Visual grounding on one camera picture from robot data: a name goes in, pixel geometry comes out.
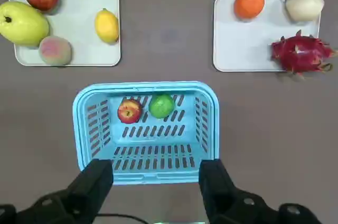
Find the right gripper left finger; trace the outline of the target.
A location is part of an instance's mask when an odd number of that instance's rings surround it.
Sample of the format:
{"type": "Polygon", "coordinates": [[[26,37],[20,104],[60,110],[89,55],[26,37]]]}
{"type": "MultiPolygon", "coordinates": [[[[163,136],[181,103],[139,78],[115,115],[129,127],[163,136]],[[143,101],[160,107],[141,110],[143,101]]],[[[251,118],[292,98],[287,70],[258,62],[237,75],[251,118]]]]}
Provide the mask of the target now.
{"type": "Polygon", "coordinates": [[[17,212],[1,205],[1,223],[93,223],[113,185],[110,160],[92,160],[64,190],[46,194],[17,212]]]}

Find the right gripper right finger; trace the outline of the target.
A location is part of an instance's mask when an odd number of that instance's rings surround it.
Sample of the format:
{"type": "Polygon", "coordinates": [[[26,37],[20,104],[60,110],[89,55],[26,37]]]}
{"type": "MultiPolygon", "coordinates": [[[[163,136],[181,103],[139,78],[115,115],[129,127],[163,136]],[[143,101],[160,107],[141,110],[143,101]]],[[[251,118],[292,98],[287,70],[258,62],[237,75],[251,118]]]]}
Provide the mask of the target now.
{"type": "Polygon", "coordinates": [[[203,160],[199,186],[209,223],[320,223],[309,208],[284,203],[278,210],[262,197],[238,189],[221,160],[203,160]]]}

